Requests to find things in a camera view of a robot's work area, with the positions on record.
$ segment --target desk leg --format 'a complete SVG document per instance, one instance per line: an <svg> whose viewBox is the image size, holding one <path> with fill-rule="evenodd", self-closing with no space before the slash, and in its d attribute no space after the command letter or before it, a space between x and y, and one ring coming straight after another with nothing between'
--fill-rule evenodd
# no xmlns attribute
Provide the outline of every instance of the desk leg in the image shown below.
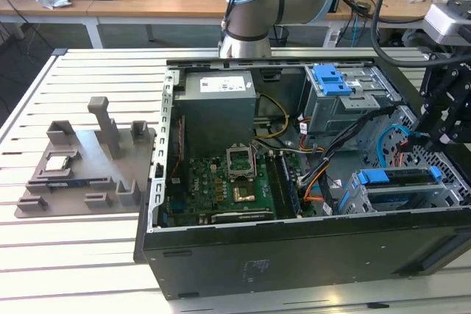
<svg viewBox="0 0 471 314"><path fill-rule="evenodd" d="M343 26L344 24L340 21L330 22L322 47L335 48L335 46L337 46L337 41L339 40L339 35Z"/></svg>
<svg viewBox="0 0 471 314"><path fill-rule="evenodd" d="M149 42L154 42L154 31L152 30L152 25L146 25L146 32L147 32L147 40Z"/></svg>
<svg viewBox="0 0 471 314"><path fill-rule="evenodd" d="M15 38L17 40L23 40L24 39L24 33L23 33L23 30L21 29L21 25L20 24L9 24L9 23L6 23L6 24L3 24L9 33L11 33L13 36L15 36Z"/></svg>
<svg viewBox="0 0 471 314"><path fill-rule="evenodd" d="M102 49L103 42L98 29L98 21L95 18L91 18L90 21L87 21L84 25L87 27L88 37L90 38L92 47L94 49Z"/></svg>

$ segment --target motherboard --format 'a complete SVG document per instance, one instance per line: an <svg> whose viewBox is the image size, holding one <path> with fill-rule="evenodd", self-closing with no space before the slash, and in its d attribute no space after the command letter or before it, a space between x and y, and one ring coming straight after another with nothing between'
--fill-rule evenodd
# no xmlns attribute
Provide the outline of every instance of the motherboard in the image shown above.
<svg viewBox="0 0 471 314"><path fill-rule="evenodd" d="M300 175L295 154L259 154L234 147L226 155L191 158L186 192L168 198L169 226L262 221L300 211L294 180Z"/></svg>

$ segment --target small chip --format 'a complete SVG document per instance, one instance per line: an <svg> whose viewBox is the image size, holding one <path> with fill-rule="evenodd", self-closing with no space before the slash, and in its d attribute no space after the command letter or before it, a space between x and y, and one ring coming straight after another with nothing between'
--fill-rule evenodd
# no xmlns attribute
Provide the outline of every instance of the small chip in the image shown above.
<svg viewBox="0 0 471 314"><path fill-rule="evenodd" d="M46 172L64 171L67 167L69 156L51 156L46 163Z"/></svg>

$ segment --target wooden desk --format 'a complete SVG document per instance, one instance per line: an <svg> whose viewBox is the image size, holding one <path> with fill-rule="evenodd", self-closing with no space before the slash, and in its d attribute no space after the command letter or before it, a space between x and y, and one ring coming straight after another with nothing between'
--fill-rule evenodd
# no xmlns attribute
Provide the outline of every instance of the wooden desk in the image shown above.
<svg viewBox="0 0 471 314"><path fill-rule="evenodd" d="M225 0L95 0L88 8L87 14L218 18L220 22L225 10Z"/></svg>
<svg viewBox="0 0 471 314"><path fill-rule="evenodd" d="M153 40L153 24L201 24L219 25L226 9L225 0L73 0L70 7L54 10L42 8L34 0L12 0L21 14L32 23L83 24L94 48L103 48L99 33L100 24L147 25L149 40ZM411 20L423 16L430 1L409 4L406 0L384 0L381 15L391 20ZM350 8L343 2L334 14L327 14L322 21L309 26L328 28L324 46L335 46L336 36L351 16ZM0 21L22 23L23 20L5 1L0 0ZM380 24L382 27L420 28L421 23Z"/></svg>
<svg viewBox="0 0 471 314"><path fill-rule="evenodd" d="M51 15L56 16L86 16L87 10L93 0L73 0L68 7L58 7L54 10L40 6L36 0L10 0L22 15ZM0 14L16 15L16 11L8 4L7 0L0 0Z"/></svg>

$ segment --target blue plastic latch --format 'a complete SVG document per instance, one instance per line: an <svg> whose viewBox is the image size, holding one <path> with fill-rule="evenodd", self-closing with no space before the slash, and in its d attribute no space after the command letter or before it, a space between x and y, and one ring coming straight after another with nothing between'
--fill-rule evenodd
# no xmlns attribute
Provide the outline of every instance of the blue plastic latch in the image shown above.
<svg viewBox="0 0 471 314"><path fill-rule="evenodd" d="M340 201L340 204L339 204L339 212L342 209L342 207L345 205L345 203L347 202L349 197L350 197L350 192L347 191L345 193L344 197L341 198L341 201Z"/></svg>
<svg viewBox="0 0 471 314"><path fill-rule="evenodd" d="M442 180L442 172L436 165L430 167L430 174L435 179L435 182L440 182Z"/></svg>
<svg viewBox="0 0 471 314"><path fill-rule="evenodd" d="M368 177L363 172L357 174L361 184L368 184Z"/></svg>
<svg viewBox="0 0 471 314"><path fill-rule="evenodd" d="M358 173L361 184L387 183L389 178L383 169L362 169Z"/></svg>
<svg viewBox="0 0 471 314"><path fill-rule="evenodd" d="M314 66L313 74L326 96L349 96L352 93L332 64Z"/></svg>

